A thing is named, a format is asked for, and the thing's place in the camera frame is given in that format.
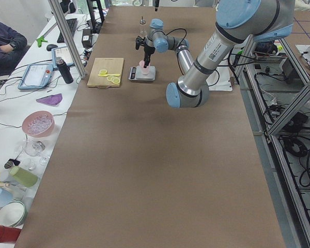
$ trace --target wooden cutting board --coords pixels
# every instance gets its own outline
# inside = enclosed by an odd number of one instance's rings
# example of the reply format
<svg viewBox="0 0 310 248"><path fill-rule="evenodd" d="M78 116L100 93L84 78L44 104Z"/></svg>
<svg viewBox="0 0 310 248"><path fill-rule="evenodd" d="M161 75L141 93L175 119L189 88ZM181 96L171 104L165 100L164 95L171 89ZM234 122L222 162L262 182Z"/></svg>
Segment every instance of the wooden cutting board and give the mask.
<svg viewBox="0 0 310 248"><path fill-rule="evenodd" d="M119 87L119 84L114 84L107 80L107 77L98 76L99 71L106 69L108 74L120 74L118 78L121 80L123 71L124 58L96 58L89 76L87 87Z"/></svg>

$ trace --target black mouse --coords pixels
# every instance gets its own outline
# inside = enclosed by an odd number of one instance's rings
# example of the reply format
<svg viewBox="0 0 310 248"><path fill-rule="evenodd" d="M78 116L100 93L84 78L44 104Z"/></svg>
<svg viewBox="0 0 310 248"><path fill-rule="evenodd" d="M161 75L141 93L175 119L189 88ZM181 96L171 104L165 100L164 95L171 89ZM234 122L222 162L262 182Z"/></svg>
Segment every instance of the black mouse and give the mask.
<svg viewBox="0 0 310 248"><path fill-rule="evenodd" d="M49 45L47 45L47 47L46 47L46 49L47 49L47 51L51 51L53 48L57 48L58 46L57 45L55 45L55 44L49 44Z"/></svg>

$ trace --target green cup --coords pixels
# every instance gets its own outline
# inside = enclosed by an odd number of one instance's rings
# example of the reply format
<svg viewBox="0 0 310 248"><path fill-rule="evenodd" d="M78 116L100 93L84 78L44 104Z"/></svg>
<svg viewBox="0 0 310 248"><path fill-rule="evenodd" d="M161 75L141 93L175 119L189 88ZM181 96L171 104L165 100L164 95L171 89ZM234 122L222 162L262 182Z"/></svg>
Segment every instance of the green cup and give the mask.
<svg viewBox="0 0 310 248"><path fill-rule="evenodd" d="M38 177L19 166L13 166L9 174L20 184L27 188L32 187L38 181Z"/></svg>

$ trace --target dark blue jacket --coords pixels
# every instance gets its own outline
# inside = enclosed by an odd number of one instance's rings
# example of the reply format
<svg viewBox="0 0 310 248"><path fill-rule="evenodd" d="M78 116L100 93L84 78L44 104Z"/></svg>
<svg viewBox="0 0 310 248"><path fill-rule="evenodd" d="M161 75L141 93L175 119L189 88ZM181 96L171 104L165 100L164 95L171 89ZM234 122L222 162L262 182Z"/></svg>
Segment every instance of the dark blue jacket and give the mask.
<svg viewBox="0 0 310 248"><path fill-rule="evenodd" d="M0 75L10 74L25 54L26 38L14 29L0 22L0 46L14 43L16 48L10 53L0 49Z"/></svg>

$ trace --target keyboard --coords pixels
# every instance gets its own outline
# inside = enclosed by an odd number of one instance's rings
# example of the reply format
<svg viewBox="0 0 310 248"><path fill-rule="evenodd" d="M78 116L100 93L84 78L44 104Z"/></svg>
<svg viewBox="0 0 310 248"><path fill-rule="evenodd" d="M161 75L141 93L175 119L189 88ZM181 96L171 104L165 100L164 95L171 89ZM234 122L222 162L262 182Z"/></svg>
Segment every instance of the keyboard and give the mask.
<svg viewBox="0 0 310 248"><path fill-rule="evenodd" d="M77 29L77 18L67 19L68 27L70 29L71 35L73 36ZM58 36L57 43L64 43L64 38L62 33Z"/></svg>

